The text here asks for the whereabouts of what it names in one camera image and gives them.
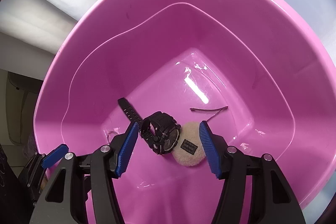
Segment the pink plastic tub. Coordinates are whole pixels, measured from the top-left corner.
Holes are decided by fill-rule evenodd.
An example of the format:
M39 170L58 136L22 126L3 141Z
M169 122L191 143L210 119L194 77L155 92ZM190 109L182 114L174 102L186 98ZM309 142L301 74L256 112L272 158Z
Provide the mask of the pink plastic tub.
M221 179L207 158L178 164L132 123L161 111L223 138ZM335 170L335 66L283 0L98 0L56 54L34 114L38 150L66 144L31 223L304 223Z

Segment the thin metal hairpin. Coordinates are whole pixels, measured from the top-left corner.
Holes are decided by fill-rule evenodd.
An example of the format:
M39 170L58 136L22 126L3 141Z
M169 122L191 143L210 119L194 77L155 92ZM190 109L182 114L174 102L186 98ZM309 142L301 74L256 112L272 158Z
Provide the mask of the thin metal hairpin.
M223 106L223 107L219 107L219 108L215 108L215 109L200 109L200 108L195 108L195 107L189 108L189 110L192 111L192 112L214 113L212 116L210 116L206 120L207 122L212 120L214 117L216 117L221 112L223 112L224 110L227 110L227 109L228 109L228 106Z

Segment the beige fluffy hair clip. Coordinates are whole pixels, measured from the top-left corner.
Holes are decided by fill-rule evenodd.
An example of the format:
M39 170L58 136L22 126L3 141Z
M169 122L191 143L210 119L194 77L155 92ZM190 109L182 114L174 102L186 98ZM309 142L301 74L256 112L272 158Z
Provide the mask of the beige fluffy hair clip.
M172 150L175 161L182 166L196 166L206 157L199 137L199 122L187 122L181 127L177 145Z

